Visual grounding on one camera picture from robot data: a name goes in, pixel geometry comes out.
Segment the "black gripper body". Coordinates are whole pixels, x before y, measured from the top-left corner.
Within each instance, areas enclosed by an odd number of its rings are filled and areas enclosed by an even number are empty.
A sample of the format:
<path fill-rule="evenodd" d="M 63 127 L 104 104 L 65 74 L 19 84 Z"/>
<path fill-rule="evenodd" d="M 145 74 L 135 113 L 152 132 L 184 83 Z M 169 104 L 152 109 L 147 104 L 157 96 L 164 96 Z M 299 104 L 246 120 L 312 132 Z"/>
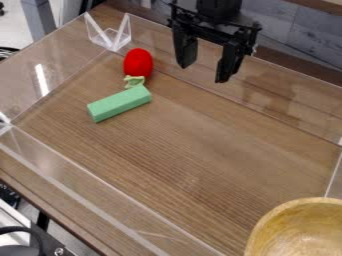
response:
<path fill-rule="evenodd" d="M 168 27 L 181 27 L 196 39 L 223 45 L 235 39 L 244 46 L 244 54 L 252 55 L 256 48 L 260 23 L 246 16 L 242 11 L 242 0 L 171 0 Z"/>

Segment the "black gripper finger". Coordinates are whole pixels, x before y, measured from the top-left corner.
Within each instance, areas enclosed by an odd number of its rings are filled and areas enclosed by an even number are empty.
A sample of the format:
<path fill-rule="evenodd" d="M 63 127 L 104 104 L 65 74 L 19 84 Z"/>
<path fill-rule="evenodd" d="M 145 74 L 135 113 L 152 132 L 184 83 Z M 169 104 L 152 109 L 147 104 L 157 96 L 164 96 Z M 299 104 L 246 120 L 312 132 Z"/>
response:
<path fill-rule="evenodd" d="M 238 72 L 243 60 L 243 46 L 235 40 L 223 45 L 222 58 L 218 62 L 215 82 L 224 83 Z"/>
<path fill-rule="evenodd" d="M 179 66 L 186 69 L 198 56 L 198 39 L 181 27 L 172 28 L 175 57 Z"/>

